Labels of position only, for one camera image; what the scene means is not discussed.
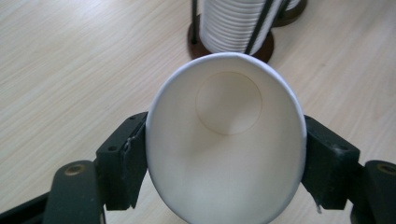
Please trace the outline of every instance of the white paper cup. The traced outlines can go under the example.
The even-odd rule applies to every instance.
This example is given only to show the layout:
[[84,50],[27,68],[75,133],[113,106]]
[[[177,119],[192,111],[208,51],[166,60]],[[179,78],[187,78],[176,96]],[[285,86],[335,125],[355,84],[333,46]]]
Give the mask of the white paper cup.
[[163,201],[189,223],[267,223],[304,171],[297,99],[267,64],[240,53],[185,64],[148,112],[148,170]]

